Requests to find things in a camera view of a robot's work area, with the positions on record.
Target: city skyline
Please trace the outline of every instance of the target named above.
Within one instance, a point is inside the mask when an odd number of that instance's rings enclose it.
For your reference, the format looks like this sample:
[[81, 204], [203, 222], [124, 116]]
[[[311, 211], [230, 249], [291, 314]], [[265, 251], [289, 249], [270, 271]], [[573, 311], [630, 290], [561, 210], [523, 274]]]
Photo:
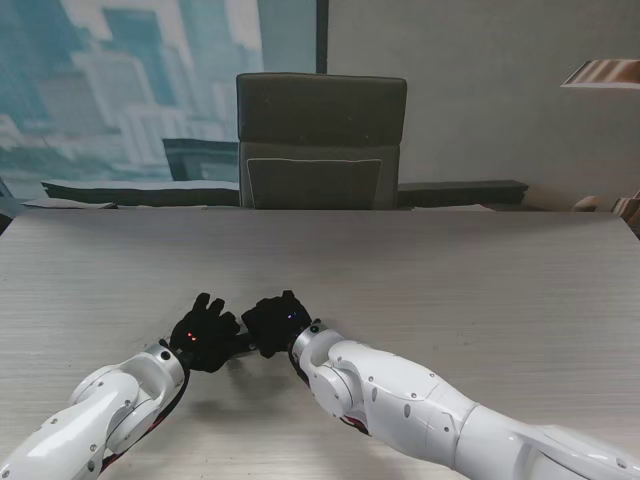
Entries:
[[237, 141], [261, 20], [258, 0], [0, 0], [0, 177], [170, 180], [163, 138]]

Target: window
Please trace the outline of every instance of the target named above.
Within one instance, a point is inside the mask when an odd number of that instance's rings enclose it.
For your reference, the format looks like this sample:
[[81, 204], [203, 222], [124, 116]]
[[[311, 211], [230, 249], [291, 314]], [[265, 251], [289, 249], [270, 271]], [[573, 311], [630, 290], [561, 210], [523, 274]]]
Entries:
[[237, 141], [237, 74], [326, 69], [325, 2], [0, 2], [0, 177], [22, 199], [47, 179], [171, 180], [163, 138]]

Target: light wood desk surface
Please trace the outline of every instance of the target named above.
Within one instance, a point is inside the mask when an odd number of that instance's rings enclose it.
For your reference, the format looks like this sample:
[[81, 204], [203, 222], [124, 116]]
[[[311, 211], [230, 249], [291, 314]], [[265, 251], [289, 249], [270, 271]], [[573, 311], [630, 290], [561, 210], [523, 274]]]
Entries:
[[[608, 214], [32, 211], [0, 237], [0, 457], [197, 293], [293, 289], [470, 398], [640, 456], [640, 244]], [[317, 406], [284, 355], [195, 373], [105, 480], [445, 480]]]

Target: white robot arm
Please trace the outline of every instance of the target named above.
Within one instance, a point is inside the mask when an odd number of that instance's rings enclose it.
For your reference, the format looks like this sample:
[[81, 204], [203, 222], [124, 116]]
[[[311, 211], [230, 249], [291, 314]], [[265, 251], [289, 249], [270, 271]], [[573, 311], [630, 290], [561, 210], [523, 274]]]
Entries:
[[235, 317], [222, 313], [224, 301], [209, 300], [209, 294], [198, 296], [174, 327], [170, 344], [161, 340], [85, 378], [69, 408], [0, 463], [0, 480], [95, 480], [171, 413], [190, 370], [213, 373], [232, 356], [252, 351], [249, 335], [238, 335]]
[[431, 370], [315, 323], [290, 358], [320, 406], [405, 455], [472, 480], [632, 480], [640, 461], [578, 432], [518, 422]]
[[168, 415], [187, 380], [188, 371], [161, 345], [95, 371], [75, 389], [69, 408], [47, 419], [2, 463], [0, 477], [98, 478]]

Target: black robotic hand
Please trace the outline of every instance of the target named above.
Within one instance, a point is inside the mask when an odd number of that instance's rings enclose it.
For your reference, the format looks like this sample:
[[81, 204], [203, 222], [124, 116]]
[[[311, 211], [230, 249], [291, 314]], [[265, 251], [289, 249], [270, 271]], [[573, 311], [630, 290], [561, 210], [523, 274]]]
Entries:
[[240, 331], [236, 317], [222, 313], [224, 300], [216, 298], [209, 305], [210, 298], [208, 293], [198, 295], [191, 311], [173, 329], [169, 347], [183, 366], [213, 373], [232, 355], [248, 348], [243, 336], [236, 336]]
[[263, 357], [286, 352], [309, 325], [311, 317], [291, 290], [280, 297], [264, 298], [242, 315], [249, 334]]

